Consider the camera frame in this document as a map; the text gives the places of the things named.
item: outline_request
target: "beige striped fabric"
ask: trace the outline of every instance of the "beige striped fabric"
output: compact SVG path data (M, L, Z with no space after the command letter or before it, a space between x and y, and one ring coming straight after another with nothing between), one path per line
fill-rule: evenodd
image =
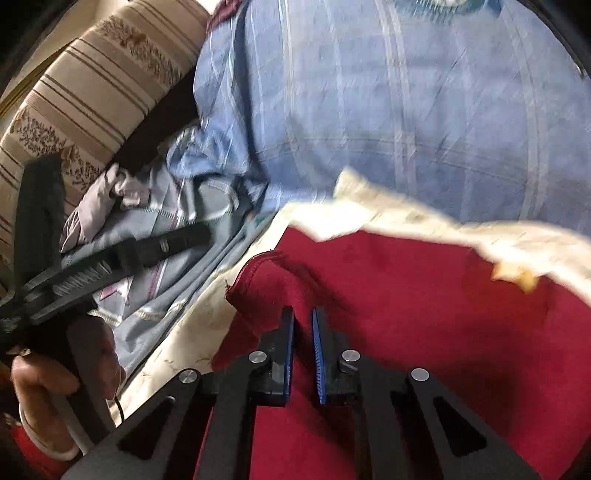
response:
M66 212L197 61L209 14L195 0L136 0L74 41L0 140L0 255L11 257L22 165L61 152Z

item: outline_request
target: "metal screw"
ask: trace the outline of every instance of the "metal screw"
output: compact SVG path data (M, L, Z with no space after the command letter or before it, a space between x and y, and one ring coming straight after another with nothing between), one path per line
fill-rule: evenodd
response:
M178 379L183 383L193 383L197 380L197 372L195 370L183 370L178 374Z
M345 350L341 355L346 362L356 362L361 358L361 354L357 350Z
M251 354L248 355L248 359L254 364L261 364L267 360L267 354L257 350L256 352L251 352Z
M424 368L415 368L410 374L417 382L424 382L429 378L429 372Z

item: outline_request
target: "white cloth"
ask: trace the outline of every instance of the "white cloth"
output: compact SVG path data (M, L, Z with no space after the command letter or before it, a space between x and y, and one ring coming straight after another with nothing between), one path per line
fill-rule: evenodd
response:
M236 280L254 255L272 250L288 226L316 241L358 230L473 247L481 257L518 266L534 278L547 274L591 306L591 242L562 228L534 222L491 222L461 225L403 195L380 189L345 169L329 203L289 203L232 268L217 270L212 283L127 385L120 400L126 416L183 368L211 371L236 310L225 300L226 287Z

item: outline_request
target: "black cable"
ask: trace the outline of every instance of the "black cable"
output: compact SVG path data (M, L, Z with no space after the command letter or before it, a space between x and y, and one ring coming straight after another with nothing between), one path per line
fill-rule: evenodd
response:
M115 403L117 403L119 415L121 416L121 423L123 423L125 421L125 415L123 414L123 407L121 406L121 403L119 403L119 398L117 397L117 395L115 396Z

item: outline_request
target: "blue checkered fabric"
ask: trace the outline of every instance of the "blue checkered fabric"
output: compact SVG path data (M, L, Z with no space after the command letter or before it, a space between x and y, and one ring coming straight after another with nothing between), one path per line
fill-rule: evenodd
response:
M250 0L197 64L170 171L241 176L263 210L344 166L462 221L591 233L591 85L515 0Z

